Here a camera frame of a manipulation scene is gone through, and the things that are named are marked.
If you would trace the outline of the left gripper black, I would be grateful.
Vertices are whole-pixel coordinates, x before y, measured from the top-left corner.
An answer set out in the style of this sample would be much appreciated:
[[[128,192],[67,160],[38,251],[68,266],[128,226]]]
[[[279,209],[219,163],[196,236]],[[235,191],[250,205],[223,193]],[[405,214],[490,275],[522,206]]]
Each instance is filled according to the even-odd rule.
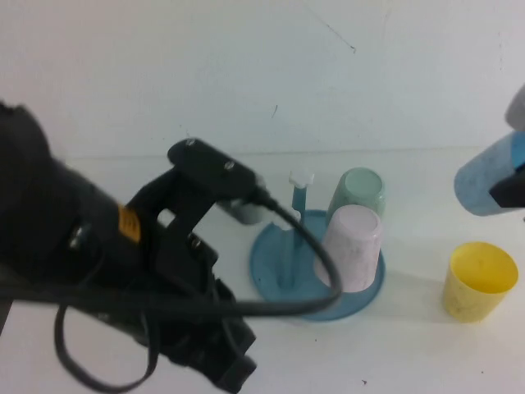
[[[165,208],[176,217],[167,227],[158,222],[161,208],[146,208],[136,205],[138,219],[135,218],[136,210],[124,213],[133,213],[136,224],[135,230],[141,230],[139,241],[131,241],[117,229],[117,206],[109,206],[109,210],[79,209],[75,214],[75,225],[81,225],[86,236],[94,236],[94,247],[102,247],[106,259],[102,271],[95,273],[92,279],[83,279],[79,287],[94,290],[121,291],[127,295],[152,296],[155,300],[169,305],[175,301],[202,301],[234,302],[235,299],[229,289],[212,273],[212,266],[217,261],[217,253],[210,249],[192,231],[212,204],[168,204]],[[92,305],[74,304],[74,308],[85,313],[109,313],[108,324],[119,327],[122,331],[138,333],[135,323],[127,323],[125,317],[135,317],[138,310],[94,309]],[[167,339],[162,344],[175,346],[176,328],[182,330],[183,323],[188,323],[188,330],[205,328],[205,318],[201,314],[188,315],[183,313],[162,312],[153,314],[157,318],[159,329],[162,333],[167,330]],[[242,318],[228,318],[219,316],[211,322],[211,328],[205,328],[205,333],[215,335],[218,332],[219,342],[225,342],[226,361],[217,361],[212,365],[208,375],[210,382],[226,393],[239,393],[247,379],[257,368],[256,363],[245,356],[246,350],[251,346],[255,336]]]

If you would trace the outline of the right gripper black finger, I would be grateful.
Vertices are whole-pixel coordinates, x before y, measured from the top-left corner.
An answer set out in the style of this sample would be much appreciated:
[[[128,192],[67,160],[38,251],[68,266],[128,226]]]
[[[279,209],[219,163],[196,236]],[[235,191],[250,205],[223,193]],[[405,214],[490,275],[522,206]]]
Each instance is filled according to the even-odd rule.
[[[493,200],[501,208],[524,208],[524,169],[499,181],[490,189]]]

